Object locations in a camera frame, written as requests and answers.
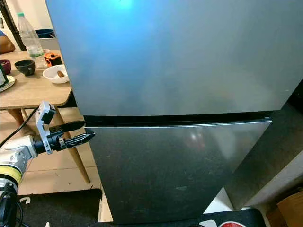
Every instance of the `blue container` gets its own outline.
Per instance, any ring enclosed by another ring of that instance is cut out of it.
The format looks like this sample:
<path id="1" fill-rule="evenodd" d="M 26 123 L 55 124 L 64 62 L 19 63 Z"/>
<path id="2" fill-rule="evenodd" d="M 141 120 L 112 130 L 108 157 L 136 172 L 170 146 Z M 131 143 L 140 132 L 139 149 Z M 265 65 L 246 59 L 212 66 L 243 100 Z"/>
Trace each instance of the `blue container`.
<path id="1" fill-rule="evenodd" d="M 52 38 L 50 35 L 55 36 L 55 33 L 52 29 L 39 29 L 36 30 L 39 39 L 42 38 Z"/>

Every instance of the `tabletop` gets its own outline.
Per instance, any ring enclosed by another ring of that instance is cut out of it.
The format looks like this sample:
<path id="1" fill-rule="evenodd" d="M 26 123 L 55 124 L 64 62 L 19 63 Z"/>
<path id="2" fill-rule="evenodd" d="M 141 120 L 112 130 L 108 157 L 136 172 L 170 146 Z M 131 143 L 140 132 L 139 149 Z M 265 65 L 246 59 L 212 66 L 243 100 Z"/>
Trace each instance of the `tabletop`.
<path id="1" fill-rule="evenodd" d="M 26 51 L 14 51 L 0 55 L 0 59 L 8 59 L 11 63 L 10 76 L 15 77 L 15 84 L 0 92 L 0 110 L 13 108 L 30 108 L 40 105 L 41 101 L 53 105 L 64 105 L 71 94 L 70 83 L 54 84 L 42 76 L 44 69 L 36 69 L 34 75 L 24 76 L 16 67 L 15 62 L 30 59 Z"/>

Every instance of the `red bowl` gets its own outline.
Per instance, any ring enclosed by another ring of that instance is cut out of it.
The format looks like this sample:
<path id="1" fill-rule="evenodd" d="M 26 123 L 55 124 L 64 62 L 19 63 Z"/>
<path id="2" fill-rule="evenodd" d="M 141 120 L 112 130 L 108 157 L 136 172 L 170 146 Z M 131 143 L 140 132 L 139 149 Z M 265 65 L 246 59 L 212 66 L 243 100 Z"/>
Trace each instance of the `red bowl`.
<path id="1" fill-rule="evenodd" d="M 2 68 L 4 69 L 5 75 L 10 74 L 10 70 L 11 70 L 10 61 L 8 59 L 1 59 L 0 64 L 1 64 Z"/>

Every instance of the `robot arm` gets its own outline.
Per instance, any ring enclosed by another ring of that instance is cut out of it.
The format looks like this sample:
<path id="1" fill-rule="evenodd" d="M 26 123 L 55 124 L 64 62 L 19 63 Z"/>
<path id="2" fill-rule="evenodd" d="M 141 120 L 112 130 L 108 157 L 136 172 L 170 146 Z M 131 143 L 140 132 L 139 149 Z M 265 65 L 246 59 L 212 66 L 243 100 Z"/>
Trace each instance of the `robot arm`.
<path id="1" fill-rule="evenodd" d="M 18 186 L 26 171 L 27 161 L 38 154 L 60 151 L 88 142 L 93 132 L 84 133 L 66 140 L 63 135 L 84 126 L 84 121 L 75 121 L 48 128 L 55 108 L 43 101 L 35 115 L 40 135 L 28 135 L 10 140 L 0 148 L 0 227 L 14 227 L 17 212 Z"/>

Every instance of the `white bowl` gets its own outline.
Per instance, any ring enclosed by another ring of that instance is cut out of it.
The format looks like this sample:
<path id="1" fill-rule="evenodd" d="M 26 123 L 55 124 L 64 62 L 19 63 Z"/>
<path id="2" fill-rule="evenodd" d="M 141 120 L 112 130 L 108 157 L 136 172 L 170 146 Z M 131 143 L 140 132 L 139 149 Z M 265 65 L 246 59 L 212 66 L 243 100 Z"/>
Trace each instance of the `white bowl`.
<path id="1" fill-rule="evenodd" d="M 61 71 L 64 74 L 64 77 L 59 77 L 57 73 L 58 71 Z M 42 75 L 55 84 L 63 84 L 70 81 L 64 65 L 54 65 L 49 67 L 42 72 Z"/>

